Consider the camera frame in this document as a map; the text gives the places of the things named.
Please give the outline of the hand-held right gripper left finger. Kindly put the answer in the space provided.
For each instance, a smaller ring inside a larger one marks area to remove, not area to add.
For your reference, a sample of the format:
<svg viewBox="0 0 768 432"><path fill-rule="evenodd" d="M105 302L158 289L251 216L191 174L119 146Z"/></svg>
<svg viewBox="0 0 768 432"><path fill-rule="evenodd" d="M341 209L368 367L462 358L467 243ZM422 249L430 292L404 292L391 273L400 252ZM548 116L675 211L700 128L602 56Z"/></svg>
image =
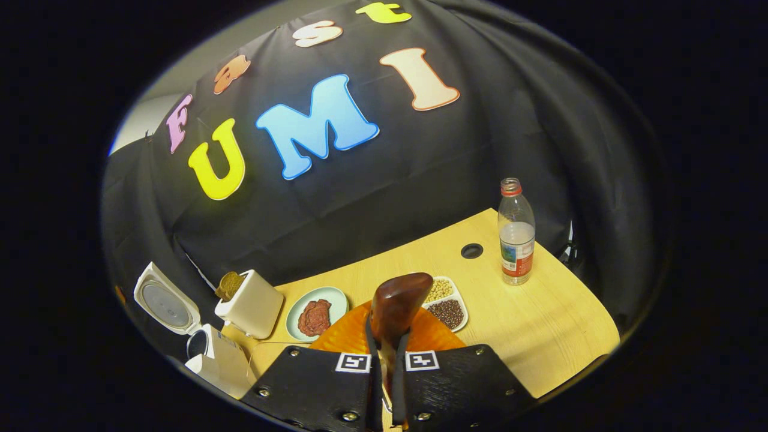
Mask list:
<svg viewBox="0 0 768 432"><path fill-rule="evenodd" d="M368 331L371 302L355 307L310 347L285 347L242 402L309 431L382 431L382 369Z"/></svg>

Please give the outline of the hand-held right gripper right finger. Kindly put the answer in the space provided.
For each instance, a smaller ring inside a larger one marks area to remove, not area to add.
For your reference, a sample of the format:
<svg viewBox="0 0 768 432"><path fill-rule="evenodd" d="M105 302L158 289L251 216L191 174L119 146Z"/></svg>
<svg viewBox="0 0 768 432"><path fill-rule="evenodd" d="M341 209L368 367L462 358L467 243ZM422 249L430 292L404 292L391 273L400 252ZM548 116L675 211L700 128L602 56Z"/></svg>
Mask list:
<svg viewBox="0 0 768 432"><path fill-rule="evenodd" d="M406 431L494 431L534 397L487 344L466 345L420 307L390 363L392 423Z"/></svg>

